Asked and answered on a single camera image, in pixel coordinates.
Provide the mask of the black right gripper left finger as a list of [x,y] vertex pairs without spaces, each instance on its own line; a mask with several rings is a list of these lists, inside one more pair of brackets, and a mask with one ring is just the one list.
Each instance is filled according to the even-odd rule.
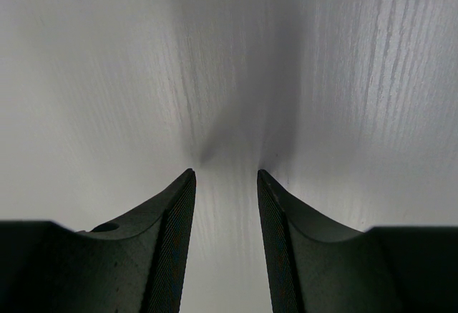
[[1,222],[3,312],[178,312],[195,207],[186,170],[91,231]]

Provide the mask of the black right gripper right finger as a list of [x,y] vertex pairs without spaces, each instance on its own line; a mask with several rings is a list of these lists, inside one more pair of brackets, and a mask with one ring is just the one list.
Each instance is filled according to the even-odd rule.
[[382,226],[360,232],[257,174],[274,312],[455,312],[457,229]]

